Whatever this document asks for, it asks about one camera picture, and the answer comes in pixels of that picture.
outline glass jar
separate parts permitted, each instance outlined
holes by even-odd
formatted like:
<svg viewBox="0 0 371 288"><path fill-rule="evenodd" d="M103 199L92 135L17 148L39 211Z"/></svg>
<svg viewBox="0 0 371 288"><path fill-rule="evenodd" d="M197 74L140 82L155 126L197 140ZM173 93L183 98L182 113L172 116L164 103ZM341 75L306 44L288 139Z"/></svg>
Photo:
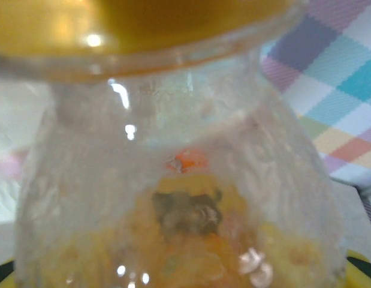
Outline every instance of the glass jar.
<svg viewBox="0 0 371 288"><path fill-rule="evenodd" d="M25 169L19 287L341 287L329 178L260 72L260 44L301 16L284 2L182 46L6 56L55 99Z"/></svg>

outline plaid fabric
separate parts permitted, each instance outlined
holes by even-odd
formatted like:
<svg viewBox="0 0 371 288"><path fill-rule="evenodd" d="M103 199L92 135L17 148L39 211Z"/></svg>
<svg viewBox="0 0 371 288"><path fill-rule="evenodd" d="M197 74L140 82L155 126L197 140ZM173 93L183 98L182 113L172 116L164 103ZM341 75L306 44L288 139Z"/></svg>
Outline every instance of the plaid fabric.
<svg viewBox="0 0 371 288"><path fill-rule="evenodd" d="M263 71L312 137L330 175L371 185L371 0L311 0L265 48Z"/></svg>

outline textured glass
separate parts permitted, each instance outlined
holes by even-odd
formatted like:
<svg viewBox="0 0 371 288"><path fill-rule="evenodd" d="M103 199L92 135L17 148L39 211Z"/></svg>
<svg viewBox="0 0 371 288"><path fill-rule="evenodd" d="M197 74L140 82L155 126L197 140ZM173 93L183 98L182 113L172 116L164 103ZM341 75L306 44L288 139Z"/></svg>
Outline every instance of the textured glass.
<svg viewBox="0 0 371 288"><path fill-rule="evenodd" d="M341 287L330 181L257 58L52 84L20 287Z"/></svg>

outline yellow lid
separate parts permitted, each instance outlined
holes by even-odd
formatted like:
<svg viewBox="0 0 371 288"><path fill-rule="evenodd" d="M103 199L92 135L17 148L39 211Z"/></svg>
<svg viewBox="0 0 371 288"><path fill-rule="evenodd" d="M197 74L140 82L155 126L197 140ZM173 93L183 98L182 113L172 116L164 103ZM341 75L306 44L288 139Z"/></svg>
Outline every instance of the yellow lid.
<svg viewBox="0 0 371 288"><path fill-rule="evenodd" d="M285 13L298 0L0 0L0 55L127 54Z"/></svg>

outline food inside jar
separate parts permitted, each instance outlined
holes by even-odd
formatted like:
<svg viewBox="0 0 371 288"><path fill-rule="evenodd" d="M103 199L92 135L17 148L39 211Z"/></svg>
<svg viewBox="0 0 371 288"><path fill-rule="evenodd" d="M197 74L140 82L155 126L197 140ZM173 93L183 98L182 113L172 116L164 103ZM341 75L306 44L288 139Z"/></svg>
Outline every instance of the food inside jar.
<svg viewBox="0 0 371 288"><path fill-rule="evenodd" d="M35 267L43 287L322 288L318 243L250 218L234 185L178 174L141 193L117 225L73 235Z"/></svg>

